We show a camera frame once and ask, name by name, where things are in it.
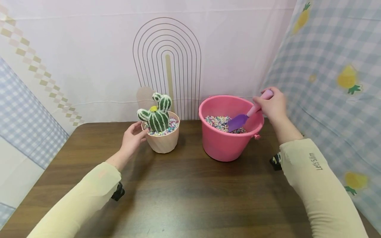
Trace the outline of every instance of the brown table surface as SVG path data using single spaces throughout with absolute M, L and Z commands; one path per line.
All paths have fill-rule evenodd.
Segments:
M 25 238 L 86 173 L 119 149 L 130 124 L 78 127 L 0 237 Z M 278 142 L 268 121 L 261 136 L 240 158 L 223 163 L 202 149 L 201 122 L 182 121 L 177 147 L 157 154 L 144 143 L 122 172 L 126 194 L 110 200 L 76 237 L 311 237 L 300 198 L 269 164 Z M 381 237 L 362 218 L 369 237 Z

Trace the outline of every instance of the hand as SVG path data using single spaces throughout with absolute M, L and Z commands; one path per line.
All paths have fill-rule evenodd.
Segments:
M 130 157 L 136 149 L 139 147 L 140 143 L 146 141 L 146 135 L 149 130 L 141 130 L 142 122 L 136 122 L 132 124 L 125 132 L 123 136 L 122 146 L 119 150 L 126 158 Z
M 149 130 L 145 129 L 144 131 L 141 131 L 141 124 L 141 121 L 136 122 L 124 132 L 120 150 L 106 160 L 106 163 L 114 166 L 119 172 L 126 166 L 131 155 L 136 151 L 140 143 L 146 140 L 145 136 L 148 134 Z
M 269 118 L 271 123 L 287 118 L 287 99 L 285 95 L 276 87 L 266 88 L 261 93 L 264 93 L 267 89 L 270 89 L 274 93 L 272 98 L 265 100 L 260 97 L 253 97 L 253 101 L 261 105 L 263 113 Z

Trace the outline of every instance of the knitted cactus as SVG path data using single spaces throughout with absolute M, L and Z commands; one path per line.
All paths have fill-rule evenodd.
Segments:
M 165 131 L 169 127 L 168 110 L 171 108 L 172 99 L 168 95 L 160 93 L 154 93 L 152 98 L 157 102 L 157 106 L 152 106 L 149 111 L 139 109 L 138 117 L 140 120 L 146 121 L 153 131 Z

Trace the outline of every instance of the beige sleeve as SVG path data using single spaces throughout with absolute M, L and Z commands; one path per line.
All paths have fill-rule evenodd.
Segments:
M 41 219 L 27 238 L 72 238 L 116 191 L 119 171 L 108 163 L 91 170 Z
M 284 143 L 280 151 L 283 172 L 306 207 L 314 237 L 368 237 L 351 198 L 312 140 Z

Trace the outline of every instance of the purple shovel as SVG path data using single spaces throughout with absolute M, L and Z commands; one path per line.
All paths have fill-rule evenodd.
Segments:
M 261 95 L 261 98 L 269 100 L 270 98 L 272 98 L 273 95 L 274 93 L 268 89 Z M 261 109 L 261 106 L 259 104 L 254 104 L 254 106 L 248 111 L 248 113 L 239 114 L 238 116 L 228 121 L 227 126 L 229 128 L 229 132 L 232 132 L 234 130 L 237 130 L 238 128 L 243 127 L 247 119 L 249 119 L 251 115 L 259 111 L 260 109 Z

